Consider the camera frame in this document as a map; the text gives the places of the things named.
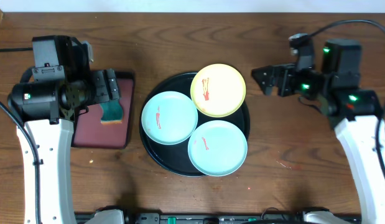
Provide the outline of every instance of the sponge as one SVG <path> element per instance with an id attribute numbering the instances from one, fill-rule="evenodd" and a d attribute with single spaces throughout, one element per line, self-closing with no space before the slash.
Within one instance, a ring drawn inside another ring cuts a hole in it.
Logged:
<path id="1" fill-rule="evenodd" d="M 123 120 L 123 108 L 119 100 L 111 100 L 100 104 L 103 109 L 101 124 L 120 124 Z"/>

